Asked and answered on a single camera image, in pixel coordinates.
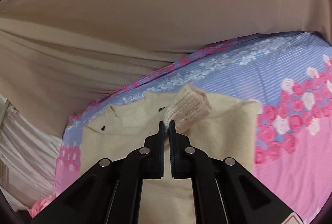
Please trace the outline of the pink blue floral bedsheet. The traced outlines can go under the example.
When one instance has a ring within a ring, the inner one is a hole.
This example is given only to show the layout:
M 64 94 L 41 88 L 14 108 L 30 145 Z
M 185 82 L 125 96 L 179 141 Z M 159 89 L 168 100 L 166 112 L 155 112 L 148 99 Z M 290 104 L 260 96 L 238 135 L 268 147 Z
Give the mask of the pink blue floral bedsheet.
M 165 153 L 171 166 L 170 122 L 187 136 L 212 109 L 204 93 L 258 102 L 254 166 L 248 171 L 302 223 L 331 223 L 331 45 L 320 36 L 296 32 L 211 44 L 122 87 L 73 118 L 58 168 L 79 179 L 83 128 L 108 105 L 136 102 L 147 92 L 175 94 L 160 121 L 164 166 Z

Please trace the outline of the white satin fabric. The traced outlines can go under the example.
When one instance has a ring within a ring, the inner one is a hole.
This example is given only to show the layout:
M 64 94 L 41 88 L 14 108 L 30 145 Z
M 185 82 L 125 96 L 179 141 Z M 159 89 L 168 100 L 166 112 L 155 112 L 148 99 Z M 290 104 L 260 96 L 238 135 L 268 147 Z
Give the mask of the white satin fabric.
M 54 193 L 61 143 L 36 129 L 1 97 L 1 191 L 15 211 Z

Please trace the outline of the cream knitted small sweater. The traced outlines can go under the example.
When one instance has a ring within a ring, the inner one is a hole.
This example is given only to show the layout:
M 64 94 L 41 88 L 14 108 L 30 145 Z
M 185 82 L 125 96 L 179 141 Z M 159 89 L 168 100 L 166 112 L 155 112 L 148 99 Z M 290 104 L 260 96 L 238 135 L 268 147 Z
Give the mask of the cream knitted small sweater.
M 108 105 L 83 128 L 80 172 L 85 173 L 102 158 L 122 159 L 142 146 L 147 136 L 157 133 L 174 98 L 175 94 L 147 92 L 139 101 Z M 212 109 L 186 131 L 191 144 L 212 158 L 235 158 L 252 171 L 259 103 L 209 93 L 204 93 L 204 99 Z M 144 181 L 139 221 L 195 222 L 191 182 L 171 177 L 169 153 L 165 153 L 164 177 Z

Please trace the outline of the beige curtain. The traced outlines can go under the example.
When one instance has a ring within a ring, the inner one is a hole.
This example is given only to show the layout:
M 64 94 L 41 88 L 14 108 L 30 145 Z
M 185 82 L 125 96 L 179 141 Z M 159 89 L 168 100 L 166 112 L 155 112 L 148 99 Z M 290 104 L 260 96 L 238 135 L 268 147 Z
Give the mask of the beige curtain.
M 93 100 L 207 44 L 292 31 L 331 41 L 331 0 L 1 0 L 1 94 L 61 136 Z

